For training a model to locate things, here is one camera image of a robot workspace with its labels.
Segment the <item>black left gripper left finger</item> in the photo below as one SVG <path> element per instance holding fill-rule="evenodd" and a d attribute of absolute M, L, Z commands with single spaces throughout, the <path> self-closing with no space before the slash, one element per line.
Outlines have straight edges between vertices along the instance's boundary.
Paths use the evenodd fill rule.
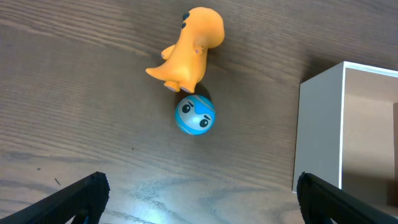
<path fill-rule="evenodd" d="M 106 174 L 91 175 L 1 219 L 2 224 L 99 223 L 109 200 Z"/>

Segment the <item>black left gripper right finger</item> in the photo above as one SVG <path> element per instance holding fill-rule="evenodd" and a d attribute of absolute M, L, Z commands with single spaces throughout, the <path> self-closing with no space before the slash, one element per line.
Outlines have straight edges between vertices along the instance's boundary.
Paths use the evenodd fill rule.
<path fill-rule="evenodd" d="M 397 218 L 311 173 L 302 172 L 298 178 L 297 198 L 306 224 L 397 224 Z"/>

